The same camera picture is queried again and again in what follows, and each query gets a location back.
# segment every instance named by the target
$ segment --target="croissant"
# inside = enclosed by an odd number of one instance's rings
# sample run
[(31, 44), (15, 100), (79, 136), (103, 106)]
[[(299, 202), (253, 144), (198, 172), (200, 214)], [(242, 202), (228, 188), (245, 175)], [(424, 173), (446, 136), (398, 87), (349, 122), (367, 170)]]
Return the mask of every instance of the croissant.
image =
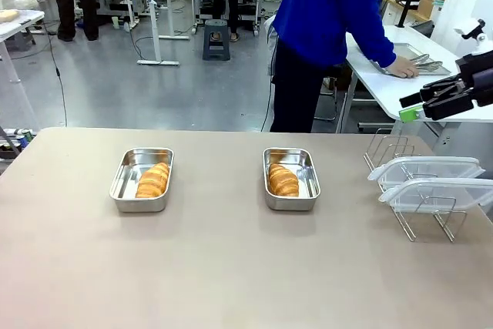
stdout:
[(269, 183), (277, 196), (299, 196), (298, 178), (285, 167), (272, 164), (269, 167)]
[(169, 167), (165, 163), (158, 163), (142, 174), (137, 186), (136, 198), (154, 198), (166, 190), (168, 184)]

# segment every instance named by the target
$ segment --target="floor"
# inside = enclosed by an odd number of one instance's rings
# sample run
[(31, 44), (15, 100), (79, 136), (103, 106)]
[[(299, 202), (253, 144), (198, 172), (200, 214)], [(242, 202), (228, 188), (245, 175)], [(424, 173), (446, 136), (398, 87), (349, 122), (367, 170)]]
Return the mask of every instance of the floor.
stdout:
[[(189, 0), (173, 2), (175, 29), (186, 31), (193, 23)], [(266, 3), (269, 11), (279, 3)], [(56, 30), (54, 0), (42, 3), (45, 22)], [(160, 33), (167, 31), (164, 11)], [(111, 24), (100, 28), (100, 38), (88, 42), (77, 31), (74, 42), (52, 38), (52, 51), (65, 91), (68, 126), (133, 129), (190, 129), (260, 131), (270, 92), (267, 76), (267, 42), (240, 29), (241, 40), (232, 44), (229, 62), (202, 60), (203, 30), (189, 41), (160, 41), (164, 59), (180, 61), (180, 67), (137, 65), (139, 58), (128, 32)], [(143, 18), (132, 31), (134, 41), (150, 35), (150, 20)], [(48, 39), (36, 35), (27, 52), (12, 52), (19, 77), (41, 127), (65, 125), (62, 94), (55, 74)], [(144, 58), (153, 57), (151, 39), (136, 42)], [(12, 87), (0, 76), (0, 124), (31, 127), (18, 102), (10, 99)], [(339, 107), (344, 98), (339, 94)], [(272, 100), (265, 130), (270, 127)], [(331, 98), (320, 98), (317, 115), (332, 116)], [(353, 110), (348, 129), (356, 132), (358, 111)], [(373, 121), (386, 120), (379, 108), (371, 110)], [(331, 133), (337, 122), (316, 121), (314, 132)]]

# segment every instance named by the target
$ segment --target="black pants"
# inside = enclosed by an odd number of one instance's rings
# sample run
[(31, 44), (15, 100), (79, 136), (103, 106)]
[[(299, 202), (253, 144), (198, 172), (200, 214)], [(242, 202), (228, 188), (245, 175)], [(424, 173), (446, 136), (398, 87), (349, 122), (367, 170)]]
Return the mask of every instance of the black pants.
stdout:
[(311, 133), (325, 75), (325, 69), (310, 64), (280, 39), (277, 41), (272, 133)]
[[(88, 38), (99, 35), (96, 15), (96, 0), (80, 0), (84, 11), (84, 33)], [(56, 0), (59, 7), (60, 26), (59, 36), (73, 38), (75, 36), (74, 0)]]
[[(224, 0), (214, 0), (213, 7), (213, 18), (220, 19), (221, 15), (224, 12)], [(228, 0), (228, 5), (230, 6), (230, 17), (229, 24), (231, 28), (231, 32), (236, 34), (238, 29), (238, 0)]]

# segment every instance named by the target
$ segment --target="white plastic container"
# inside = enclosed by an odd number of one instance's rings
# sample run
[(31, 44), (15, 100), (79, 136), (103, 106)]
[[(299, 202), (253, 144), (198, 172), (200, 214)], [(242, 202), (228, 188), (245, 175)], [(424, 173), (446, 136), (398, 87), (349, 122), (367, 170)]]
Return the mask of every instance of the white plastic container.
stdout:
[(416, 179), (385, 191), (378, 199), (396, 212), (447, 213), (487, 206), (493, 201), (493, 180)]
[(377, 167), (368, 176), (388, 190), (412, 179), (475, 178), (485, 170), (471, 157), (429, 156), (399, 157)]

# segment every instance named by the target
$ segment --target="metal tray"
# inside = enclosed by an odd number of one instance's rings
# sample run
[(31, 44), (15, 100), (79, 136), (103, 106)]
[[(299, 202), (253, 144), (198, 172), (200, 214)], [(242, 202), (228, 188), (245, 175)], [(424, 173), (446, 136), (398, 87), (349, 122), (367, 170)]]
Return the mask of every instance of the metal tray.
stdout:
[[(405, 42), (397, 42), (394, 44), (394, 53), (400, 55), (401, 57), (405, 57), (407, 59), (413, 59), (420, 55), (423, 55), (424, 52), (420, 52), (411, 44), (407, 44)], [(389, 71), (386, 69), (382, 69), (378, 63), (374, 61), (370, 61), (372, 65), (374, 65), (378, 71), (384, 73), (385, 75), (390, 75)], [(434, 59), (428, 58), (424, 63), (434, 62)], [(449, 70), (447, 70), (444, 66), (434, 70), (433, 72), (429, 71), (421, 71), (419, 72), (421, 76), (448, 76), (451, 74)]]
[[(270, 191), (269, 167), (273, 163), (283, 165), (296, 174), (300, 196), (276, 196)], [(310, 211), (320, 195), (315, 166), (311, 155), (304, 149), (267, 148), (263, 151), (263, 181), (267, 206), (277, 211)]]
[[(109, 195), (120, 212), (159, 212), (166, 207), (169, 182), (173, 171), (173, 151), (167, 148), (134, 148), (123, 155)], [(140, 177), (158, 163), (169, 166), (168, 184), (164, 194), (156, 198), (136, 198)]]

